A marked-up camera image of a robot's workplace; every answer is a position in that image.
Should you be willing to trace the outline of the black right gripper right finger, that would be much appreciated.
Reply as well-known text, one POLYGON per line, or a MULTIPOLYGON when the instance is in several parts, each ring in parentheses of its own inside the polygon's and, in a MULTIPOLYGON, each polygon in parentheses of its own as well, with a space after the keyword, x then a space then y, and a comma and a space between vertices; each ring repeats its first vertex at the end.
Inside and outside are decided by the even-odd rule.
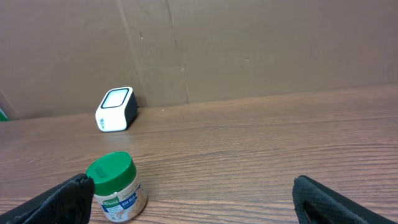
POLYGON ((396 224, 305 175, 294 180, 292 197, 300 224, 396 224))

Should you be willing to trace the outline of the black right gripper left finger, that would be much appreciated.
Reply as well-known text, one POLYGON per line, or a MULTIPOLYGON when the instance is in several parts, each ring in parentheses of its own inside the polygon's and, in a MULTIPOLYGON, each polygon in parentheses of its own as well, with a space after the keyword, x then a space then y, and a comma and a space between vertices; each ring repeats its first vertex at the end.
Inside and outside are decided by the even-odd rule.
POLYGON ((1 215, 5 224, 87 224, 95 192, 94 180, 77 174, 1 215))

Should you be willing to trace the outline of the green lid seasoning jar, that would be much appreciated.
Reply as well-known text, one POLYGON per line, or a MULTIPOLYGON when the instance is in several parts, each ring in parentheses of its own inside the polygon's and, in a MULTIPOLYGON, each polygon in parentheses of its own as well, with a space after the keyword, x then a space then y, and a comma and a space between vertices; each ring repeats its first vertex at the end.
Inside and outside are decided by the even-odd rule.
POLYGON ((94 198, 109 221, 132 220, 146 206, 147 193, 130 154, 119 151, 100 157, 86 175, 93 179, 94 198))

